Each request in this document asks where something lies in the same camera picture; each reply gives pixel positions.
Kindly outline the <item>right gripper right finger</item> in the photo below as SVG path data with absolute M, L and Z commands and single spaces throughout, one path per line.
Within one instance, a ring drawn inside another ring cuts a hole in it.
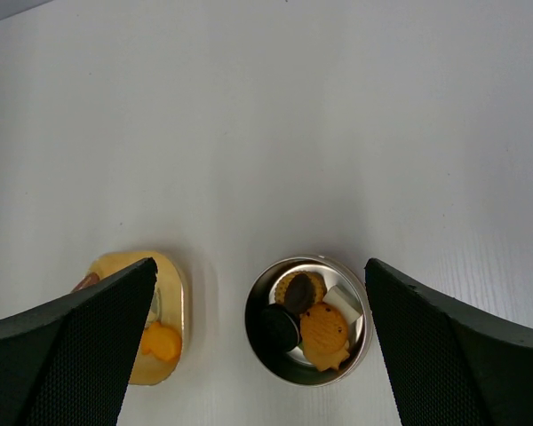
M 533 425 L 533 328 L 376 258 L 365 280 L 402 424 Z

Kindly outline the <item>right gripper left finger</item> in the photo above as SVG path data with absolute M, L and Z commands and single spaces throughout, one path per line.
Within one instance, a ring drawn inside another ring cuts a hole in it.
M 114 425 L 152 302 L 144 258 L 0 319 L 0 425 Z

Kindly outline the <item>orange fish cookie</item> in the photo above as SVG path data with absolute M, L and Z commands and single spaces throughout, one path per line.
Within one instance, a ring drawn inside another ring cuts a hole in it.
M 342 314 L 326 303 L 314 304 L 300 318 L 304 356 L 319 372 L 339 370 L 349 358 L 348 333 Z

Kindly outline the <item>white block sweet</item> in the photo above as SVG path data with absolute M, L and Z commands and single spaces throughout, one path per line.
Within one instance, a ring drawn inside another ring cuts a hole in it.
M 348 325 L 354 324 L 362 316 L 362 309 L 356 300 L 338 285 L 328 290 L 323 301 L 336 308 Z

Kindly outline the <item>round beige biscuit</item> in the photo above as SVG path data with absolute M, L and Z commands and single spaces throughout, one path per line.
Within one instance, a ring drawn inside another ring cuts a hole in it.
M 298 276 L 304 275 L 313 286 L 314 302 L 319 303 L 327 293 L 327 287 L 321 274 L 300 270 L 286 273 L 275 286 L 274 300 L 277 304 L 283 304 L 286 294 L 289 292 L 290 283 Z

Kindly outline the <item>dark chocolate cookie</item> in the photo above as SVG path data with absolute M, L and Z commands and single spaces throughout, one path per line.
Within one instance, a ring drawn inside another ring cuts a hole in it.
M 283 305 L 294 315 L 304 313 L 313 303 L 315 286 L 305 273 L 299 273 L 290 280 L 284 294 Z

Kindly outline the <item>black sandwich cookie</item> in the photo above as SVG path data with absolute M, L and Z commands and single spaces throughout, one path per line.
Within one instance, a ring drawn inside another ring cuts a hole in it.
M 301 342 L 299 323 L 279 304 L 270 304 L 259 314 L 262 333 L 278 351 L 289 352 Z

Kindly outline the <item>round metal lunch box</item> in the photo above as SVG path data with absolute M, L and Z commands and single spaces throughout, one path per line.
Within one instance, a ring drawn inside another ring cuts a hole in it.
M 348 302 L 361 314 L 349 328 L 349 358 L 338 370 L 319 372 L 296 347 L 288 352 L 274 349 L 263 336 L 259 314 L 274 302 L 275 286 L 290 272 L 316 272 L 327 288 L 339 287 Z M 247 339 L 256 358 L 273 375 L 293 385 L 321 387 L 336 383 L 351 374 L 367 354 L 374 334 L 369 299 L 363 280 L 344 264 L 327 256 L 291 256 L 269 265 L 255 280 L 244 308 Z

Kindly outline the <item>yellow food container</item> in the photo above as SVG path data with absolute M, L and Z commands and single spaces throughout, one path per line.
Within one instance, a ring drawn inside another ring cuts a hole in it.
M 186 291 L 180 270 L 168 256 L 157 251 L 113 252 L 93 261 L 83 279 L 74 287 L 74 291 L 79 291 L 93 286 L 130 264 L 148 257 L 155 260 L 157 274 L 145 329 L 155 321 L 160 322 L 163 326 L 173 328 L 182 338 L 182 349 L 178 359 L 164 362 L 152 354 L 143 355 L 139 344 L 129 380 L 132 385 L 156 385 L 165 380 L 176 369 L 182 352 L 187 346 Z

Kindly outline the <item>orange fish cracker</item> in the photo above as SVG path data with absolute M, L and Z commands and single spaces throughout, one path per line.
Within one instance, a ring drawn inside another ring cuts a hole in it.
M 140 340 L 140 351 L 143 355 L 154 355 L 164 362 L 178 359 L 182 349 L 182 338 L 173 328 L 153 322 L 146 328 Z

